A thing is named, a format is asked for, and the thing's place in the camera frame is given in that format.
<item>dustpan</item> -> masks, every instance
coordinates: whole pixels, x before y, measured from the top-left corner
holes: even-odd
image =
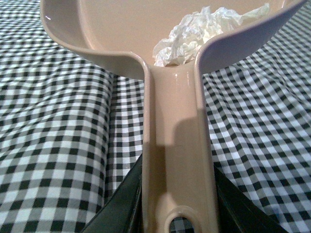
[[[211,6],[239,14],[270,4],[267,17],[214,37],[195,60],[153,65],[153,47],[186,14]],[[196,233],[219,232],[217,193],[202,75],[255,52],[305,0],[42,0],[58,44],[115,74],[143,79],[142,215],[145,233],[168,233],[176,217]]]

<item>crumpled tissue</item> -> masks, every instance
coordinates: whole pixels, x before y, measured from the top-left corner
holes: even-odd
[[[201,12],[193,12],[183,17],[179,25],[171,31],[168,39],[162,39],[153,50],[155,66],[181,65],[193,60],[204,43],[212,37],[231,31],[245,23],[250,23],[269,13],[269,4],[239,15],[224,7],[214,13],[203,7]]]

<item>checkered pattern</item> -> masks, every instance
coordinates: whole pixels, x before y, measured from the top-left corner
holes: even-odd
[[[79,232],[104,204],[113,76],[0,1],[0,232]]]
[[[205,75],[216,166],[289,232],[311,231],[311,1],[264,47]]]
[[[311,231],[311,1],[204,76],[213,160],[288,232]],[[78,232],[142,151],[143,82],[58,46],[39,1],[0,0],[0,232]],[[171,232],[193,232],[178,218]]]
[[[142,153],[143,87],[143,81],[125,77],[116,77],[113,82],[106,199],[111,197]]]

